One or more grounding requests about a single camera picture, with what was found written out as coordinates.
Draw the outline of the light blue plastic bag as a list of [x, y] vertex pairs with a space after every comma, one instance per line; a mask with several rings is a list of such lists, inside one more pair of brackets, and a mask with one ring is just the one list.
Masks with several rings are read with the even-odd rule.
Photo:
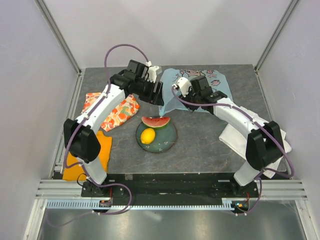
[[217, 70], [191, 70], [191, 69], [174, 69], [169, 68], [166, 69], [160, 81], [163, 83], [162, 85], [162, 98], [164, 101], [164, 106], [159, 107], [159, 115], [164, 116], [165, 114], [173, 111], [173, 110], [183, 110], [187, 111], [187, 108], [177, 100], [176, 97], [172, 94], [172, 85], [176, 83], [176, 81], [181, 78], [187, 78], [188, 80], [192, 80], [193, 78], [205, 76], [208, 84], [211, 86], [213, 92], [221, 91], [226, 94], [231, 100], [233, 100], [232, 93], [228, 84], [228, 81], [222, 73]]

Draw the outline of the fake watermelon slice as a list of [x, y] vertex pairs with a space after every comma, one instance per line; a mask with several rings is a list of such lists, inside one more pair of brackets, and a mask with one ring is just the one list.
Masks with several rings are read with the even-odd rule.
[[151, 128], [154, 130], [161, 130], [166, 128], [171, 122], [171, 118], [168, 116], [153, 116], [141, 118], [142, 123], [146, 128]]

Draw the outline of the yellow fake lemon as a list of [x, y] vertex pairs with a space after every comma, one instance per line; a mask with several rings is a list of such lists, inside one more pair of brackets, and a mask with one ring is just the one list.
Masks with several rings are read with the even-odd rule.
[[146, 128], [140, 135], [140, 141], [142, 144], [151, 144], [156, 138], [156, 132], [153, 128]]

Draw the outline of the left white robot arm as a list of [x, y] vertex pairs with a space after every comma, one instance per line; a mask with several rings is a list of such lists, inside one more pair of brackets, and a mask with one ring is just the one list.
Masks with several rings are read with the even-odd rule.
[[92, 191], [99, 197], [106, 196], [110, 185], [105, 181], [99, 153], [101, 144], [97, 133], [102, 123], [128, 95], [135, 94], [140, 100], [163, 106], [163, 83], [158, 79], [162, 68], [151, 62], [130, 60], [126, 69], [112, 75], [97, 100], [76, 119], [68, 118], [63, 124], [65, 154], [77, 159], [88, 180], [93, 183]]

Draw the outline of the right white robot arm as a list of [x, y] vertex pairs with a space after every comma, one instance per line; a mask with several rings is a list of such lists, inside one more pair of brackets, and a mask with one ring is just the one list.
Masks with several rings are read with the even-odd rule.
[[248, 110], [237, 106], [222, 91], [214, 91], [205, 76], [192, 80], [180, 77], [175, 88], [180, 90], [179, 101], [188, 109], [202, 108], [227, 122], [220, 136], [226, 145], [234, 148], [240, 142], [245, 163], [234, 173], [229, 191], [235, 197], [247, 191], [247, 185], [264, 171], [277, 169], [276, 164], [283, 158], [286, 149], [280, 126], [267, 122]]

